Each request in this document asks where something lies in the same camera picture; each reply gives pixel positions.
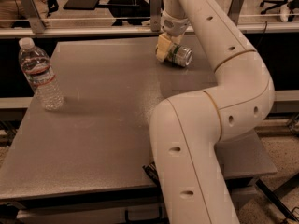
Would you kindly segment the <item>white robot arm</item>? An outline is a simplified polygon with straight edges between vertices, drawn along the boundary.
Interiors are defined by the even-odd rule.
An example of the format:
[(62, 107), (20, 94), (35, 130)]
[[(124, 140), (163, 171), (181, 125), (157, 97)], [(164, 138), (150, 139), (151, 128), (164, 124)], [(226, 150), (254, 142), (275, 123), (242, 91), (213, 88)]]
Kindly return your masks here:
[(258, 51), (215, 0), (166, 0), (156, 57), (164, 61), (191, 26), (217, 86), (160, 102), (149, 135), (170, 224), (239, 224), (214, 146), (269, 114), (275, 89)]

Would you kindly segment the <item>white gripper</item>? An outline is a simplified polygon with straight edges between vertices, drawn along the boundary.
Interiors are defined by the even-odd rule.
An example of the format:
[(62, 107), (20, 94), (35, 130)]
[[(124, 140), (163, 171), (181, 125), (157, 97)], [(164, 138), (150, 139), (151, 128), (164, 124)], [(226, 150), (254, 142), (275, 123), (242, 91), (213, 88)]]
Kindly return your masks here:
[(156, 58), (163, 62), (168, 55), (169, 50), (172, 47), (172, 41), (176, 44), (180, 44), (182, 36), (189, 26), (189, 20), (187, 18), (178, 19), (163, 11), (161, 17), (161, 27), (164, 31), (158, 37), (156, 46)]

